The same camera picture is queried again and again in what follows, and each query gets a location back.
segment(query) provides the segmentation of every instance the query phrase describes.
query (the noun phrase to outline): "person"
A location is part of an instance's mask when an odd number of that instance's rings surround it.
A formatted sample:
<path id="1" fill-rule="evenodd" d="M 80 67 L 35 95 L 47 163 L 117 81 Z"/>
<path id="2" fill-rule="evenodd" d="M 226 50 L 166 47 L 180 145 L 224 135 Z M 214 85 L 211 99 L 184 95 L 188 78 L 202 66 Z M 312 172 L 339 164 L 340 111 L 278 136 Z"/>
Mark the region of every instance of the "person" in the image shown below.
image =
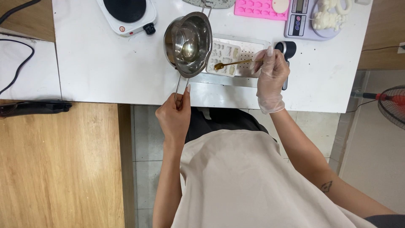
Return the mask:
<path id="1" fill-rule="evenodd" d="M 248 113 L 210 108 L 208 120 L 190 107 L 188 85 L 156 110 L 165 138 L 153 227 L 405 227 L 405 215 L 340 179 L 285 110 L 283 54 L 269 47 L 259 58 L 259 107 L 294 167 Z"/>

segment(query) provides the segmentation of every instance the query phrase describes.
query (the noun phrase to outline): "woman's right hand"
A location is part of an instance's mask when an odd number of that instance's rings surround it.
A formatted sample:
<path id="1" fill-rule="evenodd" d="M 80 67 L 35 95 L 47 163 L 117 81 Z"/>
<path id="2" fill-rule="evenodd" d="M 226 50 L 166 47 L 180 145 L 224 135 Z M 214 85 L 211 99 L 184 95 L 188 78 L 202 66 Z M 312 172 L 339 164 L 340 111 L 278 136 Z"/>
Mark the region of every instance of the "woman's right hand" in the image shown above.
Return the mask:
<path id="1" fill-rule="evenodd" d="M 257 93 L 259 107 L 264 114 L 278 112 L 284 109 L 281 88 L 290 74 L 290 68 L 284 60 L 280 50 L 269 47 L 261 50 L 253 56 L 255 59 L 263 58 L 263 62 L 256 62 L 251 66 L 252 73 L 257 72 L 261 67 L 259 80 L 257 82 Z"/>

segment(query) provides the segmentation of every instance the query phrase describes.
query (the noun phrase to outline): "fan grille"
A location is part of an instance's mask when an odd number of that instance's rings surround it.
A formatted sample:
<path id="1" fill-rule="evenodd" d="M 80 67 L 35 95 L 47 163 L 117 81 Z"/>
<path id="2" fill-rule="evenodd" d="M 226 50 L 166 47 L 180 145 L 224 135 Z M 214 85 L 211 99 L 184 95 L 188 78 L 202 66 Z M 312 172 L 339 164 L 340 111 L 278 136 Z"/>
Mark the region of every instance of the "fan grille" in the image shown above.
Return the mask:
<path id="1" fill-rule="evenodd" d="M 378 100 L 378 108 L 389 121 L 405 130 L 405 85 L 384 91 Z"/>

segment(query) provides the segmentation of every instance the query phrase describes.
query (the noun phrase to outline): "beige apron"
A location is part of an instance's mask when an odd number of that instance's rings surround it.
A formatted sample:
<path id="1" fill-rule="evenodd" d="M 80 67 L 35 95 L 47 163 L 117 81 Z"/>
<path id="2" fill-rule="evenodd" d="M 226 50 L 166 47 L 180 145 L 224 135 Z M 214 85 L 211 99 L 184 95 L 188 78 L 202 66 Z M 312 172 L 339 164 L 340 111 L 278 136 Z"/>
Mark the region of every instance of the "beige apron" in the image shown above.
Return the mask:
<path id="1" fill-rule="evenodd" d="M 335 205 L 265 132 L 219 130 L 188 142 L 172 227 L 375 228 Z"/>

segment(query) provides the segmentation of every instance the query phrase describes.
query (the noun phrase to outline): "pink mold with tags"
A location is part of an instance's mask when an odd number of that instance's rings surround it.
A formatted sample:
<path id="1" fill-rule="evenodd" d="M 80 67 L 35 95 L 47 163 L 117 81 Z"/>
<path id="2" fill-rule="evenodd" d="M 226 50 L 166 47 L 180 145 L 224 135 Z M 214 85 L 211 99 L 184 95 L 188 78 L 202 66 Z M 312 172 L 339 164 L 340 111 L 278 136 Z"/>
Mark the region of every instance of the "pink mold with tags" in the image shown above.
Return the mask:
<path id="1" fill-rule="evenodd" d="M 272 0 L 236 0 L 234 14 L 245 17 L 286 21 L 288 9 L 284 13 L 276 13 L 271 7 L 271 1 Z"/>

